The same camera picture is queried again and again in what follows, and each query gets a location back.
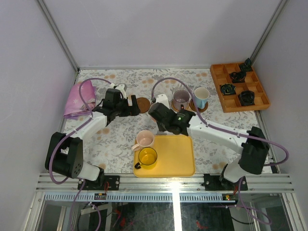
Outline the brown wooden coaster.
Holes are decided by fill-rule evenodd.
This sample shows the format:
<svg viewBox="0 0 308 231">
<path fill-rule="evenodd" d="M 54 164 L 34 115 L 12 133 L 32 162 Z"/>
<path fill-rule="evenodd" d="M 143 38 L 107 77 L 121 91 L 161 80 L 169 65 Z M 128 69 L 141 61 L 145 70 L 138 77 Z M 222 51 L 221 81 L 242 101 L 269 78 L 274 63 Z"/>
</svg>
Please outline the brown wooden coaster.
<svg viewBox="0 0 308 231">
<path fill-rule="evenodd" d="M 197 103 L 200 103 L 201 106 L 202 106 L 202 105 L 204 106 L 204 108 L 198 108 L 198 111 L 199 111 L 200 113 L 202 113 L 202 112 L 204 112 L 204 111 L 207 110 L 207 108 L 208 108 L 208 102 L 205 102 L 204 100 L 199 100 L 199 99 L 197 99 L 197 98 L 196 98 L 195 100 L 196 100 Z M 197 112 L 196 107 L 195 107 L 195 105 L 194 105 L 194 103 L 193 103 L 193 99 L 190 100 L 189 106 L 190 106 L 190 108 L 191 108 L 193 111 Z"/>
<path fill-rule="evenodd" d="M 144 97 L 137 98 L 137 104 L 138 104 L 141 114 L 146 113 L 150 109 L 150 106 L 151 106 L 150 101 Z"/>
</svg>

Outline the woven rattan coaster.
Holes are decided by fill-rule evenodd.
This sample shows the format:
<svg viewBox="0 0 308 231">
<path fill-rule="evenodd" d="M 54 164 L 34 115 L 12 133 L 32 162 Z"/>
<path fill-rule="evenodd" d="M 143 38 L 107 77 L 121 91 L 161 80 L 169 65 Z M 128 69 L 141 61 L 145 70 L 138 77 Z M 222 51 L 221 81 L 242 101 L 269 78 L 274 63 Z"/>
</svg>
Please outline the woven rattan coaster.
<svg viewBox="0 0 308 231">
<path fill-rule="evenodd" d="M 173 100 L 171 101 L 171 107 L 176 112 L 179 112 L 181 109 L 184 109 L 184 110 L 190 109 L 188 102 L 178 103 L 178 102 L 174 102 Z"/>
</svg>

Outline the purple mug black handle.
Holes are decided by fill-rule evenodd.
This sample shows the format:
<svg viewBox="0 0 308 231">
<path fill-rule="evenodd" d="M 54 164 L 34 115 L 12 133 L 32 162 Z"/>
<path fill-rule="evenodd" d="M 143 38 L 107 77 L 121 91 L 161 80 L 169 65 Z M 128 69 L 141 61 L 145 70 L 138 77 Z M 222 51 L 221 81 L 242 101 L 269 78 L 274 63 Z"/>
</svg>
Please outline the purple mug black handle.
<svg viewBox="0 0 308 231">
<path fill-rule="evenodd" d="M 185 90 L 178 90 L 173 95 L 173 101 L 178 103 L 185 103 L 190 101 L 190 95 Z"/>
</svg>

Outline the light pink mug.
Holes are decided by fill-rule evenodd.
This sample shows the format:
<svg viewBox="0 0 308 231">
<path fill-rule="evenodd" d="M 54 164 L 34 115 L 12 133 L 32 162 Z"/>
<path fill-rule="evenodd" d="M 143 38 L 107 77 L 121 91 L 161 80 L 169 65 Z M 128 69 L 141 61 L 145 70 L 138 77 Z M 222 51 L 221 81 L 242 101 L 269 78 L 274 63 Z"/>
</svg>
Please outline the light pink mug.
<svg viewBox="0 0 308 231">
<path fill-rule="evenodd" d="M 132 151 L 138 151 L 145 147 L 153 147 L 154 134 L 148 130 L 140 131 L 136 137 L 136 144 L 132 146 Z"/>
</svg>

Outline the light blue mug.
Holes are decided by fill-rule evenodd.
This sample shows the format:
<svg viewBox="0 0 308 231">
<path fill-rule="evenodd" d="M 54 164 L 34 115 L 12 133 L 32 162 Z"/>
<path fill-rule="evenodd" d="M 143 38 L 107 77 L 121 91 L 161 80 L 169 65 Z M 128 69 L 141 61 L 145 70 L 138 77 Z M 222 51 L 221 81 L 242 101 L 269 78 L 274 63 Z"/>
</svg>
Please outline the light blue mug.
<svg viewBox="0 0 308 231">
<path fill-rule="evenodd" d="M 198 87 L 194 91 L 195 107 L 198 109 L 204 109 L 209 96 L 210 93 L 206 88 Z"/>
</svg>

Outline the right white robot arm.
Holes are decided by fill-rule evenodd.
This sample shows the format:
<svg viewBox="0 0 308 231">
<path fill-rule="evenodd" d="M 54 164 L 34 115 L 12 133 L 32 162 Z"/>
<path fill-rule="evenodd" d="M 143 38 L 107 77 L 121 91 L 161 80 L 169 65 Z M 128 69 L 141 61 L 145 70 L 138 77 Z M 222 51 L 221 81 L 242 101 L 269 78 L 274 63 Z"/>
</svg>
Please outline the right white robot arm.
<svg viewBox="0 0 308 231">
<path fill-rule="evenodd" d="M 226 146 L 240 156 L 227 164 L 220 175 L 220 186 L 225 190 L 232 189 L 237 181 L 247 175 L 260 175 L 262 173 L 269 145 L 255 138 L 264 138 L 261 129 L 252 127 L 245 131 L 230 128 L 208 121 L 196 113 L 181 109 L 174 112 L 162 103 L 154 103 L 149 115 L 156 121 L 159 131 L 168 131 L 175 135 L 185 135 L 193 138 L 205 138 L 217 144 Z"/>
</svg>

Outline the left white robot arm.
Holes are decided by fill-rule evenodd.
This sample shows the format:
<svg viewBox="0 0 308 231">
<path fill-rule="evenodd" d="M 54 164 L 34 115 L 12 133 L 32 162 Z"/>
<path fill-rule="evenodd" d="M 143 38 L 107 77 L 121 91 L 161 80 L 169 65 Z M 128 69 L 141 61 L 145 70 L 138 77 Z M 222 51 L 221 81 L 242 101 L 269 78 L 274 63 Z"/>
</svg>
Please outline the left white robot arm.
<svg viewBox="0 0 308 231">
<path fill-rule="evenodd" d="M 83 144 L 97 131 L 108 126 L 117 116 L 139 115 L 141 111 L 135 95 L 131 96 L 131 101 L 132 105 L 129 105 L 128 99 L 124 98 L 120 90 L 110 88 L 102 103 L 93 108 L 85 123 L 69 134 L 56 132 L 52 135 L 45 168 L 55 183 L 61 184 L 62 182 L 54 179 L 53 172 L 67 178 L 88 180 L 89 185 L 95 190 L 100 190 L 105 186 L 103 169 L 84 161 Z"/>
</svg>

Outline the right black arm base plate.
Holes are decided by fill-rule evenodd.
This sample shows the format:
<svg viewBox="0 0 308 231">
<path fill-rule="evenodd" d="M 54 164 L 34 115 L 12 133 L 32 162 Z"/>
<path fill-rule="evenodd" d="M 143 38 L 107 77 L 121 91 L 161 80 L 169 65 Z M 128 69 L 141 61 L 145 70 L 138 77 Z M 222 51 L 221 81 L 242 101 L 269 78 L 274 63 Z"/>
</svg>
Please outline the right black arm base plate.
<svg viewBox="0 0 308 231">
<path fill-rule="evenodd" d="M 202 186 L 206 191 L 234 191 L 239 186 L 239 181 L 233 183 L 224 179 L 221 175 L 204 174 Z"/>
</svg>

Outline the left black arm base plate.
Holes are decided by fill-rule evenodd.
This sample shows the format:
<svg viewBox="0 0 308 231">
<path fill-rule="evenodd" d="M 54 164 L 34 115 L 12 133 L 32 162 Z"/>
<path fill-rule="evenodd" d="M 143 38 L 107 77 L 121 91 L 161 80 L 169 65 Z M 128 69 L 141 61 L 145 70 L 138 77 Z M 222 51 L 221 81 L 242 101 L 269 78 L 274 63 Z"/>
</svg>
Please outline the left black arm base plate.
<svg viewBox="0 0 308 231">
<path fill-rule="evenodd" d="M 118 191 L 120 185 L 120 176 L 105 175 L 98 177 L 95 181 L 86 180 L 83 190 L 90 191 Z"/>
</svg>

